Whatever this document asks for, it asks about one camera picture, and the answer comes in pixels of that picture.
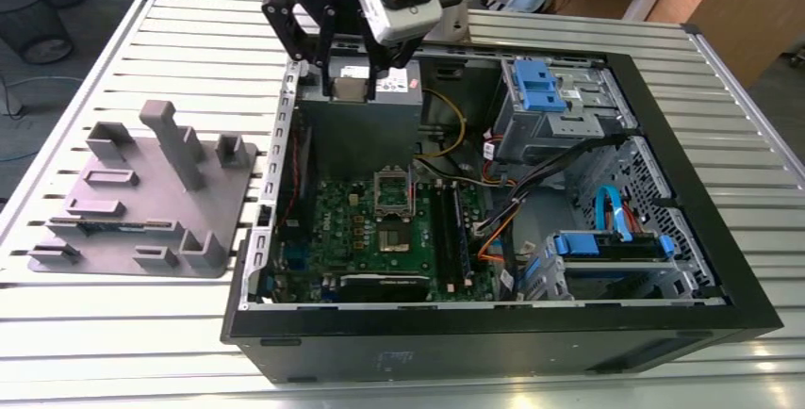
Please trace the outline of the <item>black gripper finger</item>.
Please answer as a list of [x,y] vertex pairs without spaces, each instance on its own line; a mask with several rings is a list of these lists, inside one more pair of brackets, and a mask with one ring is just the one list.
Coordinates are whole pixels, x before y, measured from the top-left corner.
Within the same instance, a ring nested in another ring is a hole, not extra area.
[[370,63],[363,100],[373,101],[377,96],[377,83],[381,79],[381,74],[391,68],[401,69],[407,65],[415,51],[421,47],[421,39],[415,38],[399,45],[386,47],[377,42],[373,36],[367,36],[363,44]]
[[[300,5],[318,25],[318,35],[307,34],[294,15]],[[263,0],[262,11],[294,61],[307,61],[318,67],[322,94],[332,95],[330,76],[331,45],[335,37],[335,0]]]

